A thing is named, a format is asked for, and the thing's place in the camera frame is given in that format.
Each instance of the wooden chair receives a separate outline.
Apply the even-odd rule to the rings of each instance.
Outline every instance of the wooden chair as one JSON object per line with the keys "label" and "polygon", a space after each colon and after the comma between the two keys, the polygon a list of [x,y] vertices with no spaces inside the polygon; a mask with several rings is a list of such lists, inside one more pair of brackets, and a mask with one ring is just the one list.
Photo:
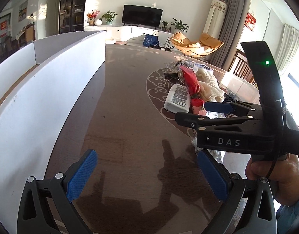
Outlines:
{"label": "wooden chair", "polygon": [[253,77],[252,71],[248,66],[248,60],[246,55],[241,50],[237,49],[234,57],[234,61],[229,72],[246,80],[247,82],[256,85],[256,81]]}
{"label": "wooden chair", "polygon": [[12,47],[10,36],[6,36],[4,43],[5,43],[7,57],[9,57],[11,54],[13,54],[13,47]]}
{"label": "wooden chair", "polygon": [[12,40],[12,49],[13,49],[13,53],[15,53],[16,51],[19,50],[19,42],[17,40]]}
{"label": "wooden chair", "polygon": [[6,54],[3,45],[0,43],[0,63],[6,59]]}

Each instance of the white sheer curtain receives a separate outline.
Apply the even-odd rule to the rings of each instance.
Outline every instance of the white sheer curtain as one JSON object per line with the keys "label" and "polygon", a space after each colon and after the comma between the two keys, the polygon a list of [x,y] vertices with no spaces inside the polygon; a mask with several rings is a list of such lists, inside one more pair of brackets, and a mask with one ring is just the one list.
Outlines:
{"label": "white sheer curtain", "polygon": [[299,31],[285,24],[283,38],[275,55],[275,64],[280,76],[285,73],[298,49]]}

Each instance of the white vase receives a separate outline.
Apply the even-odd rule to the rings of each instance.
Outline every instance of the white vase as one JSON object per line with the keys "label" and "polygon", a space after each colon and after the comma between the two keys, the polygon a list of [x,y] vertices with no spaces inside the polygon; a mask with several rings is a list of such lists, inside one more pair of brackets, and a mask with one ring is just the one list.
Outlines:
{"label": "white vase", "polygon": [[103,21],[102,21],[101,19],[96,19],[96,20],[94,21],[94,24],[95,24],[96,26],[100,26],[100,25],[102,25],[102,23],[103,23]]}

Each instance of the curtain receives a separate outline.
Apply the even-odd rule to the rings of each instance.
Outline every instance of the curtain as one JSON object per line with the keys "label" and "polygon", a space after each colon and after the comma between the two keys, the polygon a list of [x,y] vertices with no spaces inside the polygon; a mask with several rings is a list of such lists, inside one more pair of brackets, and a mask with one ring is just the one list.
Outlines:
{"label": "curtain", "polygon": [[210,64],[219,68],[223,67],[224,62],[230,52],[245,2],[245,0],[224,1],[226,1],[228,5],[228,10],[219,35],[219,40],[224,42],[224,45],[213,53],[209,61]]}
{"label": "curtain", "polygon": [[279,75],[283,75],[299,49],[299,31],[285,24],[283,38],[275,55]]}

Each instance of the potted plant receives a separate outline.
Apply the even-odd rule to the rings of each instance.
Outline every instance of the potted plant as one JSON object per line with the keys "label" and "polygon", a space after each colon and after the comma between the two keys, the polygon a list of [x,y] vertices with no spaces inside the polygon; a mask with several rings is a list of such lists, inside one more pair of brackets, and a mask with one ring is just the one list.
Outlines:
{"label": "potted plant", "polygon": [[175,29],[178,29],[179,31],[182,32],[187,32],[189,29],[189,26],[187,24],[183,24],[182,21],[178,21],[175,18],[173,19],[174,21],[171,23],[175,27]]}
{"label": "potted plant", "polygon": [[162,23],[163,23],[163,27],[161,28],[161,30],[163,31],[163,32],[165,32],[166,30],[167,30],[167,25],[169,24],[169,22],[167,22],[167,21],[162,21]]}
{"label": "potted plant", "polygon": [[92,11],[91,13],[87,14],[89,26],[94,25],[94,20],[97,17],[97,15],[100,13],[100,11]]}
{"label": "potted plant", "polygon": [[118,14],[116,14],[115,12],[112,11],[107,11],[102,18],[105,18],[106,20],[106,24],[107,25],[112,25],[113,24],[113,20],[117,17]]}

